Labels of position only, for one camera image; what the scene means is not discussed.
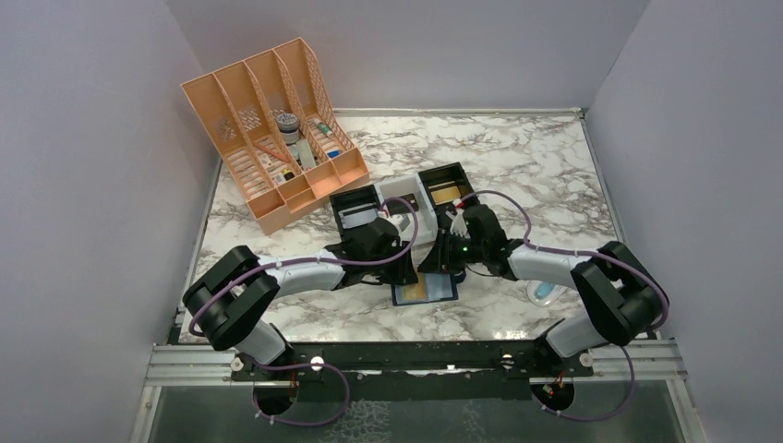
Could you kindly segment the blue leather card holder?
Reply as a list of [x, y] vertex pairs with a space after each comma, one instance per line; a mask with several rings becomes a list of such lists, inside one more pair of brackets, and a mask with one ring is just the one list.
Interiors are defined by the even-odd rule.
[[422, 305], [457, 300], [459, 298], [457, 286], [464, 282], [466, 277], [465, 272], [456, 275], [441, 273], [421, 274], [425, 278], [427, 300], [421, 303], [401, 304], [398, 302], [398, 294], [401, 286], [394, 285], [391, 293], [392, 303], [395, 306]]

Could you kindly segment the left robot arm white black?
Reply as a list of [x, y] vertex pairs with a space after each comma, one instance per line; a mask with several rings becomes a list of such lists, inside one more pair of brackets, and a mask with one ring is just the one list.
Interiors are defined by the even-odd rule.
[[394, 223], [383, 218], [304, 256], [258, 256], [246, 245], [236, 246], [185, 291], [183, 304], [192, 316], [187, 329], [207, 339], [216, 351], [235, 348], [263, 366], [288, 365], [288, 341], [262, 319], [272, 301], [340, 290], [367, 275], [389, 285], [414, 282], [412, 246]]

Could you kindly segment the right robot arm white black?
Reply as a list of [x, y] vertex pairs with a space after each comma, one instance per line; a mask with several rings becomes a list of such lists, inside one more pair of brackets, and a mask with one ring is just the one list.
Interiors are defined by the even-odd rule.
[[628, 344], [666, 317], [669, 300], [623, 243], [597, 250], [532, 245], [507, 236], [485, 204], [447, 216], [435, 244], [419, 265], [422, 273], [457, 274], [471, 264], [509, 281], [542, 281], [575, 290], [584, 307], [536, 339], [537, 353], [564, 360], [607, 343]]

